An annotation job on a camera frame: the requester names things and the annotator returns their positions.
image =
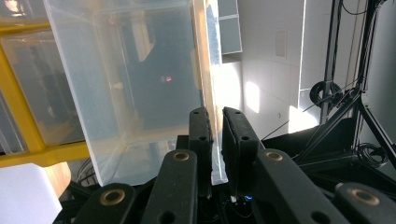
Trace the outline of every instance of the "white container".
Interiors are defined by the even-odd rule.
[[[1,44],[45,144],[83,141],[52,31],[4,36]]]
[[[0,0],[0,24],[27,24],[48,21],[43,0]]]
[[[45,4],[100,184],[147,182],[202,105],[190,2]]]
[[[26,143],[8,109],[2,92],[0,92],[0,151],[4,151],[6,154],[27,151]]]

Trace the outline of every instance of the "transparent plastic container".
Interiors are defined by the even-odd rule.
[[[52,31],[3,36],[1,44],[45,144],[84,140]]]
[[[20,129],[8,109],[2,92],[0,92],[0,152],[14,154],[27,150]]]
[[[48,21],[43,0],[0,0],[0,24],[27,24]]]
[[[147,182],[203,104],[190,2],[45,4],[100,184]]]

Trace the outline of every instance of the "clear plastic bin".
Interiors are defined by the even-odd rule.
[[[0,24],[48,21],[43,0],[0,0]]]
[[[52,31],[4,36],[1,44],[45,144],[84,140]]]
[[[27,146],[0,92],[0,152],[2,151],[6,154],[22,153],[27,151]]]
[[[145,183],[203,104],[190,2],[45,4],[100,184]]]

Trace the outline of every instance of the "yellow metal frame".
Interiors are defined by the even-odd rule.
[[[50,28],[49,23],[24,26],[0,26],[0,38],[27,31]],[[85,142],[47,147],[37,129],[33,116],[27,105],[21,88],[16,80],[7,57],[0,47],[0,90],[4,94],[7,105],[20,128],[29,152],[0,157],[0,168],[23,163],[35,163],[39,166],[50,166],[61,161],[72,161],[90,157]]]

